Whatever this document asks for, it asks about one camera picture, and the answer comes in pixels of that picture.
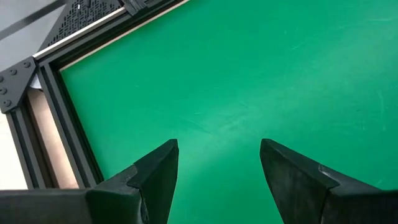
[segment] black metal bracket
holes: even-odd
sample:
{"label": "black metal bracket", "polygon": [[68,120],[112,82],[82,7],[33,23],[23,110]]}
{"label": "black metal bracket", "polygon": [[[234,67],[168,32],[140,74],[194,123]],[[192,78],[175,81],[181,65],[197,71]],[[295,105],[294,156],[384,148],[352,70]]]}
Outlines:
{"label": "black metal bracket", "polygon": [[0,109],[2,113],[7,113],[21,104],[36,68],[34,58],[29,57],[0,72]]}
{"label": "black metal bracket", "polygon": [[121,0],[130,15],[135,15],[147,8],[147,5],[143,0]]}
{"label": "black metal bracket", "polygon": [[92,189],[0,191],[0,223],[166,224],[177,170],[172,139]]}
{"label": "black metal bracket", "polygon": [[263,139],[260,158],[285,224],[398,223],[398,190],[380,190]]}

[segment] bolt head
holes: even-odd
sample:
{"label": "bolt head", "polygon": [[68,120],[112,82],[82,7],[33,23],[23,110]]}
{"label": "bolt head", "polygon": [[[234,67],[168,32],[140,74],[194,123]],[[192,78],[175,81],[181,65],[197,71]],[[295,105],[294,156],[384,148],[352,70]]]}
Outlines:
{"label": "bolt head", "polygon": [[30,62],[24,62],[24,67],[29,68],[30,67]]}
{"label": "bolt head", "polygon": [[11,106],[11,100],[4,100],[2,103],[4,106]]}
{"label": "bolt head", "polygon": [[7,93],[7,89],[6,88],[0,88],[0,94],[4,95]]}

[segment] mesh grille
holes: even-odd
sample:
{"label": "mesh grille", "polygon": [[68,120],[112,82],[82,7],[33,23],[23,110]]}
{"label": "mesh grille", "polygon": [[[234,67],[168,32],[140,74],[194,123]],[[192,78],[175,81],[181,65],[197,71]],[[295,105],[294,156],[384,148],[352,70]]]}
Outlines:
{"label": "mesh grille", "polygon": [[121,7],[118,1],[70,1],[58,18],[43,47],[48,47]]}

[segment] green table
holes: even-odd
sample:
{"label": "green table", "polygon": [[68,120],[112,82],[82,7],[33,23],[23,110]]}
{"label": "green table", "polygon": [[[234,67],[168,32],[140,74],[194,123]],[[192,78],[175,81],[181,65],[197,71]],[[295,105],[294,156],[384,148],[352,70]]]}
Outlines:
{"label": "green table", "polygon": [[170,138],[169,223],[282,223],[271,138],[398,188],[398,2],[192,0],[63,71],[106,178]]}

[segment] scratch mark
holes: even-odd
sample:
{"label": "scratch mark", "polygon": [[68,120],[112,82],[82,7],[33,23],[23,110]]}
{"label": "scratch mark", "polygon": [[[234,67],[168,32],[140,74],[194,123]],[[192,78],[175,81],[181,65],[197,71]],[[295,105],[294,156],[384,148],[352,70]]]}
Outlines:
{"label": "scratch mark", "polygon": [[295,49],[301,47],[303,44],[305,44],[305,42],[301,42],[298,45],[296,45],[295,47],[292,47],[292,50],[295,50]]}
{"label": "scratch mark", "polygon": [[349,28],[349,27],[360,26],[360,25],[363,25],[363,24],[364,24],[363,22],[357,22],[357,23],[354,23],[354,24],[345,24],[345,25],[341,25],[341,26],[337,27],[337,29],[341,30],[341,29],[345,29],[345,28]]}
{"label": "scratch mark", "polygon": [[244,106],[246,109],[249,109],[249,106],[245,104],[243,101],[239,101],[239,104]]}
{"label": "scratch mark", "polygon": [[385,177],[381,178],[381,179],[377,182],[376,187],[380,186],[384,179],[385,179]]}
{"label": "scratch mark", "polygon": [[370,19],[368,22],[390,22],[396,20],[398,17],[388,17],[388,18],[380,18],[380,19]]}
{"label": "scratch mark", "polygon": [[380,116],[381,119],[384,118],[384,97],[383,93],[381,91],[377,91],[377,95],[379,96],[380,99]]}
{"label": "scratch mark", "polygon": [[177,119],[179,119],[181,121],[185,121],[188,124],[191,124],[191,128],[192,129],[196,129],[197,131],[201,131],[203,133],[207,133],[207,134],[213,135],[213,133],[211,133],[209,130],[207,130],[204,126],[202,126],[201,124],[199,124],[199,123],[197,123],[197,122],[195,122],[195,121],[193,121],[191,119],[183,118],[181,116],[175,116],[175,118],[177,118]]}

